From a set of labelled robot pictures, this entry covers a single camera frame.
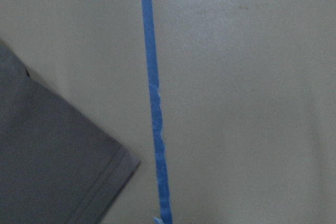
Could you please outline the brown t-shirt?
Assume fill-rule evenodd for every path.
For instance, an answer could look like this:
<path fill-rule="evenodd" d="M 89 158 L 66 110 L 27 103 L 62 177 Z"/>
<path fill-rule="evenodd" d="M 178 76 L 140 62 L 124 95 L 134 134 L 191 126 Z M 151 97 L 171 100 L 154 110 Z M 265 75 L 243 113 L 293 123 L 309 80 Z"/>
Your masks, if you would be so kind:
<path fill-rule="evenodd" d="M 99 223 L 138 165 L 1 45 L 1 223 Z"/>

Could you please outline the blue tape line crosswise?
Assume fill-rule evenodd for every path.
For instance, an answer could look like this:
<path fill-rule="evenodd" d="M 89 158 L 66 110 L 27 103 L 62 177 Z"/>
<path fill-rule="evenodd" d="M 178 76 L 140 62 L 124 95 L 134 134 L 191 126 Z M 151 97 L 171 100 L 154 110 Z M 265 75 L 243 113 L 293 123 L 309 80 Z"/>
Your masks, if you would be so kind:
<path fill-rule="evenodd" d="M 165 157 L 165 144 L 162 137 L 163 118 L 161 110 L 160 82 L 158 61 L 156 54 L 156 41 L 154 31 L 154 18 L 152 0 L 142 1 L 142 16 L 144 27 L 144 41 L 146 51 L 146 65 L 148 71 L 148 86 L 150 95 L 152 133 L 154 143 L 154 156 L 156 178 L 159 193 L 160 217 L 155 217 L 155 223 L 173 223 L 170 204 L 169 178 Z"/>

